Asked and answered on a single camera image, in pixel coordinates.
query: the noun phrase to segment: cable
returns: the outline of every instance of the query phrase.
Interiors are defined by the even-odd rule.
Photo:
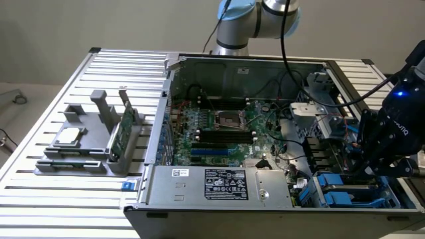
[[[268,123],[268,121],[269,121],[269,119],[270,119],[272,114],[274,114],[274,113],[277,114],[277,111],[281,111],[281,110],[285,110],[285,109],[286,109],[286,108],[276,109],[276,110],[268,115],[266,120],[265,120],[265,126],[266,126],[266,123]],[[298,145],[302,147],[302,144],[301,144],[300,142],[294,141],[294,140],[276,138],[276,137],[270,134],[270,131],[268,131],[268,135],[269,135],[274,140],[278,140],[278,141],[282,141],[282,142],[293,142],[293,143],[298,144]]]
[[[225,15],[225,13],[226,13],[226,9],[228,9],[228,6],[230,5],[230,2],[232,2],[232,0],[226,0],[226,2],[225,2],[224,11],[222,11],[222,13],[221,13],[221,17],[220,17],[220,19],[218,19],[218,22],[217,22],[214,28],[213,28],[212,34],[211,34],[211,36],[208,37],[208,40],[207,40],[207,42],[205,42],[204,49],[203,49],[203,53],[205,52],[205,48],[207,48],[207,45],[208,45],[208,43],[209,43],[209,41],[211,41],[211,39],[212,39],[213,33],[214,33],[214,31],[217,30],[217,27],[218,27],[218,25],[220,25],[220,23],[221,23],[221,21],[222,21],[222,18],[224,18],[224,15]]]
[[[298,74],[300,79],[301,79],[301,86],[304,87],[304,76],[302,76],[302,74],[297,70],[290,70],[290,71]],[[281,83],[284,81],[284,78],[285,78],[286,74],[288,74],[288,71],[285,72],[285,74],[280,78],[280,82],[278,82],[278,90],[280,90],[280,92],[281,92]]]
[[[261,87],[261,89],[260,89],[254,94],[252,94],[252,95],[249,96],[249,98],[256,97],[256,96],[261,93],[261,91],[264,91],[265,87],[266,87],[272,82],[276,82],[276,84],[278,85],[278,81],[277,81],[276,79],[270,79],[270,80],[265,83],[265,85]]]
[[[362,101],[365,98],[368,98],[376,91],[378,91],[380,88],[384,87],[384,85],[388,84],[388,82],[392,81],[393,76],[397,74],[394,74],[392,77],[386,78],[368,93],[365,93],[360,98],[357,98],[356,100],[346,102],[344,104],[337,104],[337,105],[332,105],[332,104],[326,104],[320,102],[317,99],[314,99],[310,94],[305,91],[305,89],[301,87],[301,85],[298,84],[298,82],[296,81],[293,74],[292,74],[292,70],[289,68],[289,64],[288,64],[288,59],[286,59],[286,51],[285,51],[285,40],[284,40],[284,33],[285,33],[285,24],[286,24],[286,16],[288,16],[288,10],[289,10],[289,4],[290,4],[290,0],[286,0],[285,3],[285,10],[284,10],[284,17],[282,17],[282,21],[281,21],[281,29],[280,29],[280,50],[281,50],[281,56],[282,56],[282,60],[284,60],[284,65],[286,68],[286,72],[289,74],[290,80],[293,81],[293,83],[296,84],[296,86],[298,87],[300,91],[305,94],[305,96],[314,101],[316,103],[321,104],[322,106],[328,106],[328,107],[333,107],[333,108],[338,108],[338,107],[345,107],[345,106],[350,106],[356,103],[358,103],[360,101]]]
[[[188,99],[189,99],[189,93],[191,93],[191,89],[192,89],[193,87],[199,87],[200,89],[203,89],[203,87],[201,87],[201,85],[200,85],[200,84],[197,84],[197,83],[192,83],[192,84],[189,84],[188,89],[187,89],[187,96],[185,96],[185,100],[188,100]]]
[[[5,134],[5,137],[11,140],[11,142],[15,144],[15,146],[17,147],[17,143],[15,143],[15,141],[12,140],[11,136],[7,134],[5,130],[3,128],[0,128],[0,131]]]
[[[282,157],[278,157],[278,159],[290,162],[292,160],[296,160],[296,159],[302,158],[302,157],[305,157],[305,155],[301,155],[301,156],[294,157],[294,158],[282,158]]]
[[[245,125],[248,125],[250,122],[253,122],[253,120],[254,120],[256,118],[258,118],[260,116],[262,116],[262,115],[257,115],[250,121],[246,122]]]

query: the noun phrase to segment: metal sheet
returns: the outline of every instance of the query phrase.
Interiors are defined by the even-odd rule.
[[[137,195],[121,192],[120,188],[121,183],[136,179],[144,170],[145,148],[165,80],[165,56],[163,52],[111,49],[87,55],[0,170],[0,238],[139,238],[120,209],[124,203],[136,202]],[[378,70],[361,60],[336,61],[361,95],[362,89],[382,80]],[[67,104],[83,103],[85,110],[96,112],[88,96],[93,89],[104,89],[108,103],[116,104],[121,112],[121,88],[128,90],[135,107],[147,114],[131,165],[132,175],[127,178],[33,175],[35,161],[65,121],[60,112]],[[374,104],[382,101],[389,90],[386,87],[373,94]]]

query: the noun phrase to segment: blue tab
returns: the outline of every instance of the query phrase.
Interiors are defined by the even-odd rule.
[[[217,19],[220,20],[224,5],[226,0],[222,0],[218,5]],[[254,7],[254,0],[233,0],[228,6],[222,21],[230,21],[246,15]]]
[[[300,195],[300,201],[304,200],[305,196],[308,195],[308,191],[309,191],[308,188],[305,188],[304,192]]]
[[[325,173],[322,176],[325,177],[328,185],[344,185],[340,174]]]
[[[329,192],[325,194],[326,204],[329,206],[352,206],[350,195],[345,192]]]
[[[123,192],[132,192],[135,191],[136,183],[132,182],[123,182],[121,191]]]
[[[317,180],[318,180],[320,187],[325,187],[326,186],[326,180],[325,180],[324,175],[317,176]]]
[[[378,198],[369,203],[353,203],[354,208],[382,208],[385,203],[384,198]]]

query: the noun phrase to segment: white wall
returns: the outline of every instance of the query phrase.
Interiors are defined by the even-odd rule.
[[[91,47],[201,51],[218,0],[0,0],[0,81],[63,84]],[[370,58],[400,69],[425,39],[420,0],[300,0],[288,55]],[[250,53],[278,55],[256,39]]]
[[[0,108],[0,128],[7,131],[12,140],[19,144],[57,95],[61,86],[0,83],[0,93],[17,88],[24,92],[28,102],[24,105],[17,105],[11,101],[9,104],[3,105]],[[7,159],[8,155],[0,151],[0,168]]]

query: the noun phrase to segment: warning label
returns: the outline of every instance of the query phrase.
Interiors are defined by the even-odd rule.
[[[245,170],[205,169],[208,200],[248,200]]]

